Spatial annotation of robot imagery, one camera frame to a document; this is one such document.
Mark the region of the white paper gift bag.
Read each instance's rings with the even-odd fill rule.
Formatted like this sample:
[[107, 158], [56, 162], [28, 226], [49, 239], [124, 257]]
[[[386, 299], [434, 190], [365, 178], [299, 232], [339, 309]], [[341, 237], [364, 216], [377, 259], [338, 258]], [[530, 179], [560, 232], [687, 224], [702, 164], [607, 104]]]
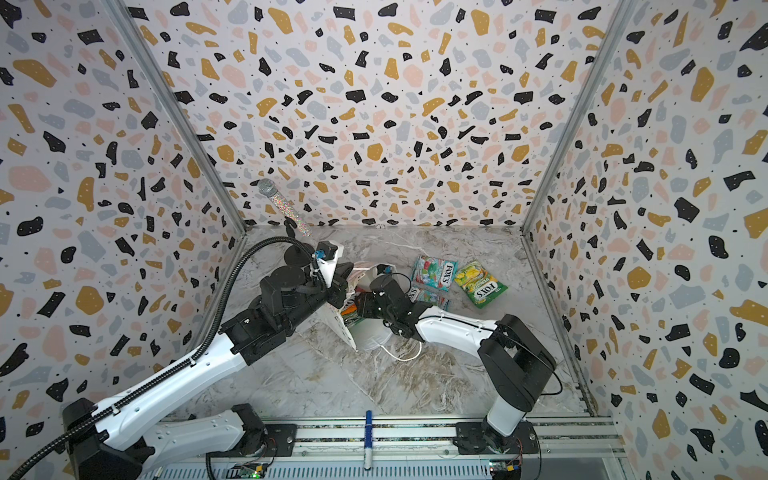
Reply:
[[[373, 351], [384, 346], [393, 333], [384, 326], [381, 320], [357, 318], [343, 319], [340, 310], [347, 302], [354, 302], [362, 292], [371, 291], [371, 269], [377, 264], [374, 262], [356, 262], [347, 276], [347, 290], [345, 301], [337, 308], [330, 304], [324, 305], [319, 311], [320, 320], [339, 336], [353, 350]], [[410, 289], [410, 279], [402, 272], [390, 274], [405, 291]]]

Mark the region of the teal fruit Fox's candy bag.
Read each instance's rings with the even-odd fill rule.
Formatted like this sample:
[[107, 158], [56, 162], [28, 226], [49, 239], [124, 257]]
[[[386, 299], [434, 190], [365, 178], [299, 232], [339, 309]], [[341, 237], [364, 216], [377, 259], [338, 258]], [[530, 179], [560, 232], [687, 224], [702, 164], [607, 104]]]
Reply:
[[448, 291], [457, 270], [457, 261], [421, 255], [415, 261], [411, 279], [420, 286]]

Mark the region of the yellow green Fox's candy bag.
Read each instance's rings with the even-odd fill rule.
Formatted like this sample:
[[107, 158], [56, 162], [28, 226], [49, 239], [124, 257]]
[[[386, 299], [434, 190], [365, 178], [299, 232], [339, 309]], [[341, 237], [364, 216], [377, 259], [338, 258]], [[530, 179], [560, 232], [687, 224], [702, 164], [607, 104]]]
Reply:
[[454, 281], [477, 308], [485, 308], [508, 289], [477, 260], [461, 267]]

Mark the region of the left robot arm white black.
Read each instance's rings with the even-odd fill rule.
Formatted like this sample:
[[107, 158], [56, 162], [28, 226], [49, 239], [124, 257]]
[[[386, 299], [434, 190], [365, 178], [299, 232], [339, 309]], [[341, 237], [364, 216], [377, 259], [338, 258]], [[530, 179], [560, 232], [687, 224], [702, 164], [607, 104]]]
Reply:
[[295, 328], [347, 296], [350, 262], [282, 266], [261, 281], [261, 293], [201, 346], [140, 384], [99, 403], [65, 408], [66, 451], [78, 479], [137, 479], [168, 464], [209, 453], [244, 456], [269, 446], [267, 428], [248, 404], [181, 423], [163, 418], [214, 383], [282, 345]]

